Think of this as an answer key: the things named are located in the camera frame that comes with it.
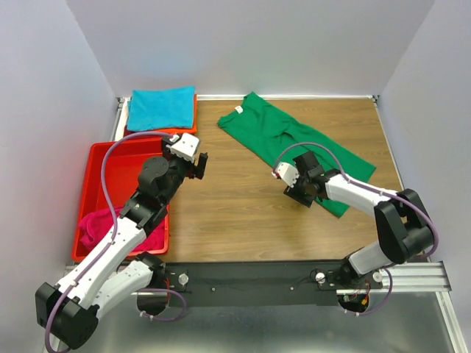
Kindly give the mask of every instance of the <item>green t-shirt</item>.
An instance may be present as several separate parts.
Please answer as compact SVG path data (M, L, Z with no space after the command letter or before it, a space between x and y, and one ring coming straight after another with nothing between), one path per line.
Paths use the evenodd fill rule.
M331 150L339 159L345 172L362 182L368 182L376 169L371 163L362 160L321 132L301 124L253 92L244 97L241 107L243 109L241 113L233 111L221 117L218 125L271 167L278 155L290 145L298 142L316 142ZM294 164L293 158L307 151L313 151L316 154L326 171L338 168L326 151L315 146L294 148L288 151L281 161ZM347 205L332 200L318 203L338 217L341 217L348 209Z

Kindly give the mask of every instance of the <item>folded blue towel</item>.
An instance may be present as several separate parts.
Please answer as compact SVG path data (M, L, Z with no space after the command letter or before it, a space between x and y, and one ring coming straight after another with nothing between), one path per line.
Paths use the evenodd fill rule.
M194 86L173 90L134 90L128 103L129 131L193 127Z

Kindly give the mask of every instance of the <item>wooden surface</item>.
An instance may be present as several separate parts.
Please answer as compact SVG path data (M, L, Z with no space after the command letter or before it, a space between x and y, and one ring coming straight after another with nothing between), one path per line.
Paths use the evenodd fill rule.
M399 190L373 103L369 99L280 100L274 105L323 132L378 168L370 182ZM186 180L171 202L165 261L343 258L377 240L369 216L349 208L337 218L283 195L270 167L216 122L239 101L199 101L200 151L209 154L203 180Z

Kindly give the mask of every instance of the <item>white wall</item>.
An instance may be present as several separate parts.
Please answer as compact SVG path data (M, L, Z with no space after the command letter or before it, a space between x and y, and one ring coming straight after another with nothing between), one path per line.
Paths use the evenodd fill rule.
M380 97L406 187L438 226L451 298L471 344L471 3L437 0Z
M433 0L68 0L108 82L378 94Z
M70 261L88 150L116 100L63 0L0 3L0 352L42 352L35 291Z

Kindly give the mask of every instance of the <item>red tray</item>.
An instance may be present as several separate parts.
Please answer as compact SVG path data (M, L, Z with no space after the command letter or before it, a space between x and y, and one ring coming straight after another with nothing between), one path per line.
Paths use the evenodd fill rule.
M88 213L107 208L100 181L100 170L103 158L111 145L113 145L113 142L95 143L90 148L78 221ZM106 170L106 182L113 205L123 206L129 197L134 194L138 186L138 175L141 172L144 161L156 155L162 155L160 138L128 140L113 151L108 159ZM165 217L164 227L165 238L163 248L148 250L149 253L165 254L169 250L169 215ZM82 261L89 253L79 241L81 237L82 232L77 228L72 249L72 259L77 262ZM140 252L131 252L128 257L134 257L137 254L140 254Z

